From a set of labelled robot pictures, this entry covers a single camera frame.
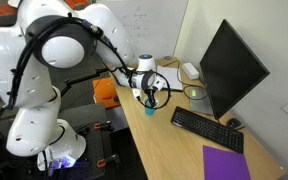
black monitor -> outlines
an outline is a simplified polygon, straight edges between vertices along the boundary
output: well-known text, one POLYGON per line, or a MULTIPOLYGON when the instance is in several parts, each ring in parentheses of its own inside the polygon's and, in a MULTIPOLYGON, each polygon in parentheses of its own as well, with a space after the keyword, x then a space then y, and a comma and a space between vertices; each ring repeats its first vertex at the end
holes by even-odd
POLYGON ((269 71, 223 20, 205 52, 200 67, 215 119, 222 117, 269 71))

wall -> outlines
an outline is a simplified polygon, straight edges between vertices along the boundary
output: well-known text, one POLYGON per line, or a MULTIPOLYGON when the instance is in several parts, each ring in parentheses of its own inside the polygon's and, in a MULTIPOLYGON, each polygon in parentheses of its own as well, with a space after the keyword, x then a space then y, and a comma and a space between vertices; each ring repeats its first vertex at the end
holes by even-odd
POLYGON ((227 19, 271 74, 234 108, 286 169, 288 179, 288 1, 190 0, 175 56, 195 67, 227 19))

white device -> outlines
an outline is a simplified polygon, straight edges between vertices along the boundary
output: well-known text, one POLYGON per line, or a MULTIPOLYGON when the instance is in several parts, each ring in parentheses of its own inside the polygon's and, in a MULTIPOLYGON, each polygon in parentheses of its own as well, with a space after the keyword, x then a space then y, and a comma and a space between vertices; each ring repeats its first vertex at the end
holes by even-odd
POLYGON ((47 66, 77 65, 88 56, 96 39, 96 52, 120 85, 156 91, 165 81, 152 73, 155 61, 143 58, 139 69, 130 75, 125 68, 133 57, 128 34, 104 5, 92 4, 74 11, 63 0, 9 3, 19 7, 16 24, 0 27, 0 97, 4 108, 17 107, 19 112, 8 134, 7 149, 17 156, 38 154, 40 170, 45 170, 44 150, 49 168, 72 167, 86 143, 65 120, 57 119, 61 93, 52 86, 47 66))
POLYGON ((198 79, 199 72, 195 69, 195 67, 191 63, 184 63, 182 65, 182 69, 190 79, 198 79))

keyboard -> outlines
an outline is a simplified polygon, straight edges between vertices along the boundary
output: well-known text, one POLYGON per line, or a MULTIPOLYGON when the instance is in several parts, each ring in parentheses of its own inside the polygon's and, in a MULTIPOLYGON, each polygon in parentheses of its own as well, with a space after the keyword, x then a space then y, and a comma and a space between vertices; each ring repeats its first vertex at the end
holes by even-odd
POLYGON ((171 123, 243 154, 244 134, 233 128, 226 127, 179 106, 175 108, 171 123))

purple notebook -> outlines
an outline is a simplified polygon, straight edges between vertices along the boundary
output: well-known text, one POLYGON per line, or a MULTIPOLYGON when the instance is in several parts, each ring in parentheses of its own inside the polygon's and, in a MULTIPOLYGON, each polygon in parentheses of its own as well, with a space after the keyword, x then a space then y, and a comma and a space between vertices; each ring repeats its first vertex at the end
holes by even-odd
POLYGON ((243 154, 203 146, 205 180, 250 180, 243 154))

